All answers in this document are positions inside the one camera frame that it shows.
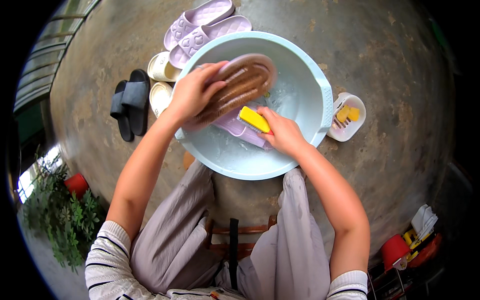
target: brush bristles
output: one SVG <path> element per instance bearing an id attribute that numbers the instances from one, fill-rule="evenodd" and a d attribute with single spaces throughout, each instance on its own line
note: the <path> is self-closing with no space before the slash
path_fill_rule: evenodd
<path id="1" fill-rule="evenodd" d="M 237 120 L 239 120 L 243 125 L 247 126 L 248 128 L 252 129 L 253 131 L 257 132 L 257 133 L 262 133 L 262 131 L 258 128 L 256 128 L 255 126 L 251 125 L 250 123 L 248 123 L 247 121 L 245 120 L 242 120 L 240 118 L 240 113 L 239 115 L 237 116 Z"/>

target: railing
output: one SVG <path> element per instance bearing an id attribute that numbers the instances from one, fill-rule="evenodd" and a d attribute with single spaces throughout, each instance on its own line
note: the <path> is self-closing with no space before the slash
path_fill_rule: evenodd
<path id="1" fill-rule="evenodd" d="M 48 98 L 53 80 L 73 36 L 100 0 L 68 0 L 37 39 L 18 82 L 14 114 Z"/>

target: scrub brush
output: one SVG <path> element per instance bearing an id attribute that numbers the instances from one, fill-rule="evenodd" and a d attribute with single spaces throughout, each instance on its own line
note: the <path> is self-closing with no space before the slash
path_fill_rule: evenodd
<path id="1" fill-rule="evenodd" d="M 244 106 L 240 110 L 239 115 L 237 116 L 237 120 L 258 133 L 264 132 L 266 134 L 273 135 L 273 132 L 270 129 L 267 120 L 261 115 L 259 115 L 256 111 L 247 106 Z"/>

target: stool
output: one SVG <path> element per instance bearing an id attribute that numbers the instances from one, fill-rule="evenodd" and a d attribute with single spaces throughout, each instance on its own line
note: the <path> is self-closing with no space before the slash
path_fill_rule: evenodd
<path id="1" fill-rule="evenodd" d="M 276 224 L 276 215 L 270 216 L 268 218 L 268 225 L 260 225 L 253 227 L 240 227 L 238 228 L 239 234 L 255 234 L 255 233 L 264 233 L 269 230 L 271 226 Z M 204 241 L 204 247 L 209 249 L 226 260 L 229 260 L 229 245 L 227 243 L 223 244 L 212 244 L 212 235 L 221 234 L 221 235 L 230 235 L 230 228 L 214 228 L 215 221 L 213 219 L 208 219 L 205 225 L 205 230 L 207 231 L 207 237 Z M 241 260 L 249 256 L 252 253 L 255 243 L 241 243 L 238 244 L 237 260 Z"/>

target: white soap dish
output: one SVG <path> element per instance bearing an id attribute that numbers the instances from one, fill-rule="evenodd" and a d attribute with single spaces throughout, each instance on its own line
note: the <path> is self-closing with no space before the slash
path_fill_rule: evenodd
<path id="1" fill-rule="evenodd" d="M 347 118 L 345 122 L 342 123 L 336 118 L 336 114 L 342 109 L 344 105 L 348 105 L 351 108 L 360 109 L 358 121 L 351 121 L 349 118 Z M 365 122 L 365 117 L 367 116 L 367 110 L 365 109 L 365 105 L 360 100 L 360 98 L 355 95 L 352 95 L 350 93 L 340 93 L 338 94 L 338 98 L 333 103 L 333 107 L 334 113 L 332 126 L 328 130 L 327 135 L 333 139 L 336 139 L 339 142 L 348 141 L 363 125 L 363 122 Z"/>

